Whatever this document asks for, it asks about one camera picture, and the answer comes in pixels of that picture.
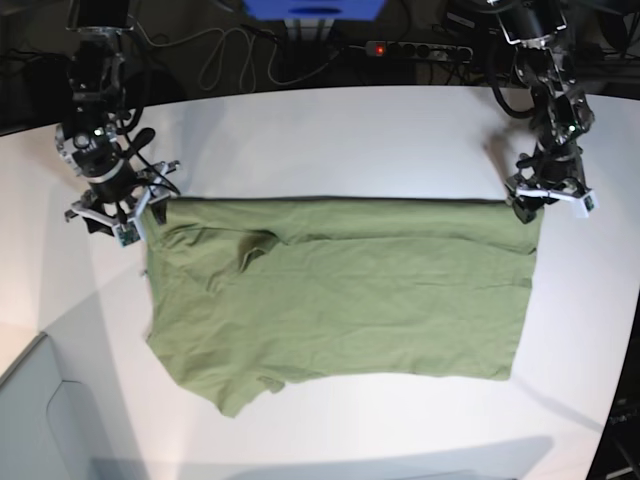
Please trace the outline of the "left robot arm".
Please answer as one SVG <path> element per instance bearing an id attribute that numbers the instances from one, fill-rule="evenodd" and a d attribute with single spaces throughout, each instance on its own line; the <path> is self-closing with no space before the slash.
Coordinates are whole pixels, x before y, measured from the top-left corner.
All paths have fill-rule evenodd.
<path id="1" fill-rule="evenodd" d="M 589 217 L 598 202 L 587 185 L 578 139 L 591 129 L 594 114 L 575 76 L 560 3 L 481 1 L 476 9 L 495 16 L 506 43 L 516 49 L 516 76 L 533 102 L 527 110 L 506 102 L 494 70 L 497 45 L 492 44 L 486 74 L 494 97 L 507 115 L 527 120 L 536 135 L 534 153 L 521 155 L 517 172 L 505 181 L 508 204 L 524 224 L 560 201 L 569 203 L 577 217 Z"/>

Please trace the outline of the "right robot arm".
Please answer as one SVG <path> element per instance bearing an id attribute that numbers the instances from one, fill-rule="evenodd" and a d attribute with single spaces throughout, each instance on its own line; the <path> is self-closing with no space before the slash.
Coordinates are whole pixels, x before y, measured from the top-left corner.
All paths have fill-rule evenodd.
<path id="1" fill-rule="evenodd" d="M 180 164 L 142 160 L 141 151 L 155 138 L 152 128 L 141 128 L 151 93 L 150 62 L 142 60 L 141 94 L 134 109 L 126 105 L 122 39 L 142 45 L 134 27 L 130 1 L 73 1 L 67 28 L 80 37 L 67 70 L 72 109 L 57 125 L 55 145 L 74 174 L 88 184 L 79 200 L 66 211 L 66 220 L 82 219 L 89 233 L 102 233 L 128 246 L 146 238 L 142 216 L 150 211 L 164 223 L 166 203 L 180 196 L 170 174 Z"/>

